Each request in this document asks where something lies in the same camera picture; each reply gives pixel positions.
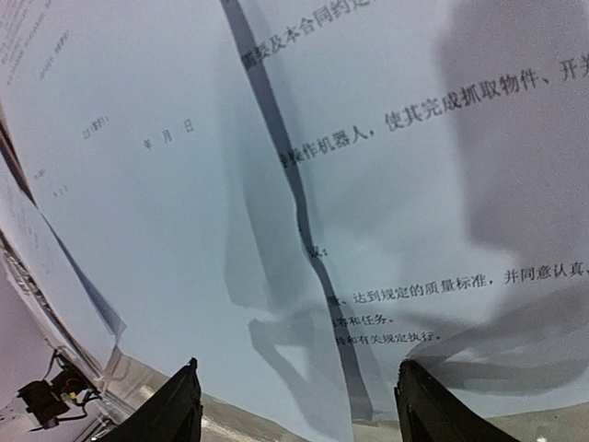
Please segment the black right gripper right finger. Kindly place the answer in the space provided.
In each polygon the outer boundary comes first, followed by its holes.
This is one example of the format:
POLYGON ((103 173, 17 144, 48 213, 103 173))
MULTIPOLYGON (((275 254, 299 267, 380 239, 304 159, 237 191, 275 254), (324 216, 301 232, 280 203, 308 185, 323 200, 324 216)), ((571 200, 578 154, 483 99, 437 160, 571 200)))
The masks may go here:
POLYGON ((415 360, 401 362, 394 395, 404 441, 517 441, 473 413, 415 360))

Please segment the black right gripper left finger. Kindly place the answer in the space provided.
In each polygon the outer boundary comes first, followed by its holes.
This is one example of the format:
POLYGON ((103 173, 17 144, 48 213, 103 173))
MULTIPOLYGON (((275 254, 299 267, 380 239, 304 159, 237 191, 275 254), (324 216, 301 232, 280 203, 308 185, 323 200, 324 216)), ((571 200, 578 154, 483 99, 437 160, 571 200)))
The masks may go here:
POLYGON ((135 413, 99 441, 201 441, 202 388, 197 367, 197 359, 191 358, 135 413))

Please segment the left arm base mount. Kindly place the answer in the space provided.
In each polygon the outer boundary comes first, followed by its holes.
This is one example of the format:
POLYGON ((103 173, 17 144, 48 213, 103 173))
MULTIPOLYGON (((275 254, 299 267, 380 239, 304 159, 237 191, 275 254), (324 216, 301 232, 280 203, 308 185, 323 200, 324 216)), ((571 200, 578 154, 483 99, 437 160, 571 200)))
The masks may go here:
POLYGON ((52 352, 45 375, 17 391, 27 417, 37 423, 31 433, 88 417, 87 406, 103 399, 88 377, 58 350, 52 352))

